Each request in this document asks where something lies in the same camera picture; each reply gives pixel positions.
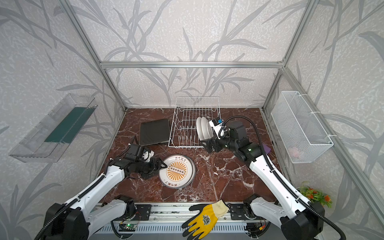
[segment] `clear plastic shelf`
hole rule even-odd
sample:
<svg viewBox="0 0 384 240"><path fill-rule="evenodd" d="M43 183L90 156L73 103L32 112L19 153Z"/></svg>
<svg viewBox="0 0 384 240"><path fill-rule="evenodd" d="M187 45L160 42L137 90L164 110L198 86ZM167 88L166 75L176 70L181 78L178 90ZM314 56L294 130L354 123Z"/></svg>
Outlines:
<svg viewBox="0 0 384 240"><path fill-rule="evenodd" d="M57 162L96 107L94 97L68 94L9 155L22 162Z"/></svg>

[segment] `orange sunburst design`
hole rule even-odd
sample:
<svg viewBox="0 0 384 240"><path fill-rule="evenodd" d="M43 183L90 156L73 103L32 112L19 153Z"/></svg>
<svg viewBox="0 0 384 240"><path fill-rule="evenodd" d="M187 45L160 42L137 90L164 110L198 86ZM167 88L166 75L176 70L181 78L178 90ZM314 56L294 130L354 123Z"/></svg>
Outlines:
<svg viewBox="0 0 384 240"><path fill-rule="evenodd" d="M178 182L187 175L187 166L183 162L175 161L168 165L167 175L169 179Z"/></svg>

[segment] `white wire basket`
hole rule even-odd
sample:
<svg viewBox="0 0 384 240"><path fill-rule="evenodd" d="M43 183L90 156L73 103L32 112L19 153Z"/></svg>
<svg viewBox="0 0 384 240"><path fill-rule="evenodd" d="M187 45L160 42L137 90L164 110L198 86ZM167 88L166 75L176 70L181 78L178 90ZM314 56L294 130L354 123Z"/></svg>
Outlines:
<svg viewBox="0 0 384 240"><path fill-rule="evenodd" d="M297 91L282 91L271 112L292 163L315 161L333 142Z"/></svg>
<svg viewBox="0 0 384 240"><path fill-rule="evenodd" d="M176 97L169 147L203 147L196 131L196 119L220 117L218 97Z"/></svg>

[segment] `leaf pattern wallpaper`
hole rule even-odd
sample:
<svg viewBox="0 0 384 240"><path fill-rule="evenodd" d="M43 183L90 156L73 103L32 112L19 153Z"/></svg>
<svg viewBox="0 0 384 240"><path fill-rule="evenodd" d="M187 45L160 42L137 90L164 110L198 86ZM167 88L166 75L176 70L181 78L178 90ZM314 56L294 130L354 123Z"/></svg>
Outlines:
<svg viewBox="0 0 384 240"><path fill-rule="evenodd" d="M0 1L0 238L33 239L47 207L95 178L124 115L59 3ZM98 107L56 163L10 157L68 93L93 96Z"/></svg>
<svg viewBox="0 0 384 240"><path fill-rule="evenodd" d="M384 197L384 1L319 3L288 63L288 68L317 105L377 191ZM280 91L290 91L282 78ZM294 184L303 181L332 196L326 216L347 239L384 239L384 230L332 150L311 164L292 164L272 123L273 133ZM326 227L326 239L338 239Z"/></svg>
<svg viewBox="0 0 384 240"><path fill-rule="evenodd" d="M102 61L281 61L307 4L70 2ZM120 68L108 73L127 106L172 107L176 96L220 96L221 106L259 107L277 70Z"/></svg>

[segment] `marble countertop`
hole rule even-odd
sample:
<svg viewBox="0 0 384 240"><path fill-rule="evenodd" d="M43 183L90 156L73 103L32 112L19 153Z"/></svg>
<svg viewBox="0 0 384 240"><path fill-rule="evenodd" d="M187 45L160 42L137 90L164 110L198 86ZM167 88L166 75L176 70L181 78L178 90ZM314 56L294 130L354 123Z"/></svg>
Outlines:
<svg viewBox="0 0 384 240"><path fill-rule="evenodd" d="M225 120L234 115L250 118L258 127L263 143L271 148L268 154L275 166L280 169L271 140L266 131L260 109L258 108L221 108L221 117ZM119 132L112 144L106 161L110 157L121 154L131 137L139 136L141 122L162 118L172 122L174 109L128 109L120 126ZM257 136L250 123L238 119L247 128L251 142L258 142ZM114 197L122 194L134 198L135 202L242 202L252 194L258 194L267 201L275 201L274 195L264 182L238 160L231 151L223 149L220 152L208 154L204 148L171 148L167 145L151 146L155 157L164 160L173 154L190 157L197 166L193 182L182 189L171 189L162 184L158 176L148 180L124 179L117 184L101 201L110 202Z"/></svg>

